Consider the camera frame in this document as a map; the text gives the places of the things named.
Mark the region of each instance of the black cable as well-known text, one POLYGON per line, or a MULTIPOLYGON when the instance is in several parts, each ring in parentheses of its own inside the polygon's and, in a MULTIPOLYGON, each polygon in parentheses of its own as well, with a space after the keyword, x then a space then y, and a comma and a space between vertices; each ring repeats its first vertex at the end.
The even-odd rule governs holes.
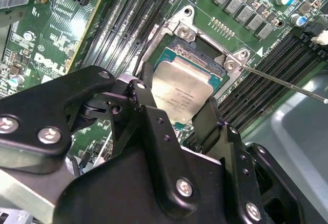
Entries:
POLYGON ((75 156, 71 155, 70 153, 67 153, 67 158, 71 161, 72 163, 72 166, 73 166, 73 173, 76 177, 79 177, 81 176, 80 174, 80 170, 79 170, 79 167, 78 167, 78 163, 77 163, 77 160, 75 158, 75 156))

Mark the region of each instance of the barcode sticker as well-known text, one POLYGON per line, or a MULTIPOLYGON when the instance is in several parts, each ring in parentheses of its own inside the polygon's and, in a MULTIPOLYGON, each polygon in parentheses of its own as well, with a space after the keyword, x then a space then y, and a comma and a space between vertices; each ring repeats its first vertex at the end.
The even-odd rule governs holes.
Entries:
POLYGON ((26 5, 30 0, 0 0, 0 9, 26 5))

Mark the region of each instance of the memory dimm slot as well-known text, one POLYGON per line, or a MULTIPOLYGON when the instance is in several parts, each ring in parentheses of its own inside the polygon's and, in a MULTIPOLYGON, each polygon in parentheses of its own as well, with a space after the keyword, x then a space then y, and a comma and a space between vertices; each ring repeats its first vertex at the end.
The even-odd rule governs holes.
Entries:
MULTIPOLYGON (((293 45, 298 42, 294 38, 285 38, 283 41, 257 66, 257 69, 262 72, 267 72, 268 69, 272 67, 278 60, 281 59, 283 52, 290 49, 293 45)), ((260 77, 258 75, 248 75, 233 93, 242 93, 241 90, 245 91, 250 88, 254 83, 256 83, 260 77)), ((224 115, 228 109, 233 107, 237 102, 239 102, 240 95, 229 95, 220 105, 220 111, 224 115)))
POLYGON ((109 33, 114 27, 117 19, 119 18, 123 8, 128 0, 114 0, 112 9, 109 11, 107 16, 102 20, 97 34, 90 46, 90 49, 85 57, 85 60, 82 63, 82 67, 89 65, 94 65, 99 51, 103 48, 105 39, 108 37, 109 33))
MULTIPOLYGON (((307 65, 307 67, 297 76, 297 78, 294 80, 295 83, 300 82, 307 74, 309 74, 316 66, 318 65, 318 62, 312 62, 307 65)), ((288 88, 280 86, 279 90, 276 92, 278 93, 277 95, 273 96, 267 103, 267 105, 263 108, 264 110, 269 109, 281 99, 287 92, 289 91, 288 88)), ((247 115, 247 122, 243 122, 240 120, 237 124, 237 127, 240 131, 244 131, 252 122, 254 122, 261 114, 263 111, 257 111, 253 112, 252 114, 247 115)))
MULTIPOLYGON (((280 78, 279 73, 284 71, 295 60, 295 58, 299 56, 299 54, 302 51, 303 51, 302 46, 296 46, 294 48, 291 48, 290 52, 283 53, 281 57, 284 60, 276 62, 275 65, 272 65, 270 67, 270 71, 267 73, 269 73, 272 76, 280 78)), ((236 112, 236 110, 239 110, 240 112, 244 111, 246 106, 248 106, 249 102, 255 102, 257 100, 257 95, 269 83, 272 84, 270 80, 263 77, 259 77, 256 83, 253 83, 253 87, 248 88, 246 91, 244 91, 239 98, 239 102, 231 109, 229 109, 229 112, 226 113, 224 116, 227 119, 232 119, 234 116, 239 115, 238 112, 236 112)))
MULTIPOLYGON (((296 63, 294 61, 294 63, 291 64, 288 69, 286 69, 286 72, 284 72, 283 75, 280 75, 278 77, 280 79, 294 83, 294 76, 298 75, 300 68, 303 67, 308 61, 311 61, 312 57, 313 56, 311 54, 307 54, 303 56, 300 60, 297 60, 296 63)), ((242 117, 247 117, 248 114, 253 110, 261 109, 261 105, 263 105, 264 102, 267 102, 268 99, 271 99, 273 96, 275 96, 274 93, 276 90, 282 89, 281 85, 273 83, 272 81, 267 79, 264 79, 259 84, 259 86, 261 86, 261 91, 258 92, 256 96, 251 97, 252 99, 254 98, 254 102, 252 103, 252 105, 242 108, 242 112, 239 113, 237 116, 228 118, 230 121, 233 121, 235 125, 239 125, 239 123, 242 122, 242 117)))
POLYGON ((117 74, 123 72, 127 66, 131 63, 132 57, 139 51, 139 47, 135 47, 136 44, 142 44, 147 39, 154 22, 160 16, 160 9, 167 0, 146 0, 146 4, 136 17, 134 25, 138 25, 137 28, 132 28, 127 33, 125 41, 121 44, 114 55, 113 62, 118 64, 117 74), (126 54, 122 54, 123 49, 129 49, 126 54))
POLYGON ((144 0, 128 0, 113 29, 109 32, 105 39, 105 45, 97 56, 96 65, 106 68, 110 56, 115 49, 119 38, 130 26, 136 12, 140 9, 144 0))

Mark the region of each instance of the silver screw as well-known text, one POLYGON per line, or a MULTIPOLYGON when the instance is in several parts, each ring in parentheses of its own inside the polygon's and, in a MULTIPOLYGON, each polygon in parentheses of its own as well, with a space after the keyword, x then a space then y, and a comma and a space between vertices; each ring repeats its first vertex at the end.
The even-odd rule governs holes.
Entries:
POLYGON ((262 154, 265 154, 265 150, 261 146, 258 146, 257 148, 262 154))
POLYGON ((190 197, 193 194, 193 188, 190 183, 184 179, 178 179, 176 182, 178 192, 184 197, 190 197))
POLYGON ((145 84, 144 83, 141 83, 141 82, 138 82, 137 83, 137 86, 140 87, 140 88, 142 88, 142 89, 145 89, 146 88, 145 84))
POLYGON ((18 121, 12 117, 0 117, 0 133, 12 133, 19 127, 18 121))
POLYGON ((99 75, 102 77, 102 78, 105 78, 105 79, 109 79, 110 76, 107 72, 103 71, 103 72, 99 72, 99 75))
POLYGON ((251 202, 246 203, 246 210, 251 219, 255 221, 261 220, 261 213, 253 203, 251 202))
POLYGON ((231 132, 238 134, 238 131, 234 127, 230 127, 231 132))
POLYGON ((37 138, 44 144, 55 144, 60 141, 62 135, 56 128, 43 128, 38 134, 37 138))
POLYGON ((188 29, 187 28, 183 28, 183 27, 179 28, 178 29, 178 36, 180 38, 188 38, 189 37, 189 31, 188 31, 188 29))

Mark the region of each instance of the black mounting arm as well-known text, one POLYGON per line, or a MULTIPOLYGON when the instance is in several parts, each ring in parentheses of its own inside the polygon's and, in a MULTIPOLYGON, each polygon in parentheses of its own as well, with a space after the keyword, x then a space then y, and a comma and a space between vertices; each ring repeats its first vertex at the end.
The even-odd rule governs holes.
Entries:
POLYGON ((113 158, 65 189, 54 224, 325 223, 268 151, 243 145, 212 98, 193 125, 196 147, 218 161, 182 150, 150 87, 92 66, 0 100, 0 167, 57 171, 71 134, 109 119, 113 158))

